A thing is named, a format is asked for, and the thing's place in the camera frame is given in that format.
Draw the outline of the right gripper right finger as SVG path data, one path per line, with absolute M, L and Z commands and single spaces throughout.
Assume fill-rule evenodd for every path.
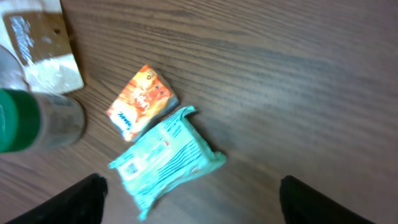
M 286 224 L 373 224 L 292 175 L 280 180 L 279 201 Z

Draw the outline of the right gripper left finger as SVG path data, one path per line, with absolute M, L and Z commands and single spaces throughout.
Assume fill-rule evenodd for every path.
M 91 174 L 6 224 L 101 224 L 107 180 Z

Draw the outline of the green lid jar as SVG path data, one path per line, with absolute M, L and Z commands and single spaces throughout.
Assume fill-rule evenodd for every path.
M 62 95 L 1 90 L 1 152 L 68 146 L 85 128 L 79 102 Z

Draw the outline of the mint green wipes pack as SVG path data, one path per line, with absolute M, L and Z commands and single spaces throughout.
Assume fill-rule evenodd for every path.
M 194 106 L 179 109 L 109 163 L 134 199 L 140 211 L 138 220 L 145 220 L 156 201 L 178 185 L 226 162 L 226 156 L 213 151 L 189 122 L 188 115 L 196 112 Z

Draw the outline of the orange small packet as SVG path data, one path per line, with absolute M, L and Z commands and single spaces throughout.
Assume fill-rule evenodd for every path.
M 136 142 L 157 119 L 171 112 L 178 97 L 163 78 L 144 65 L 128 82 L 106 111 L 127 142 Z

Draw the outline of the beige brown snack bag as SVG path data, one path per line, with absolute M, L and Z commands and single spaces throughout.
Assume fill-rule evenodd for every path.
M 84 87 L 59 0 L 1 1 L 1 88 L 65 94 Z

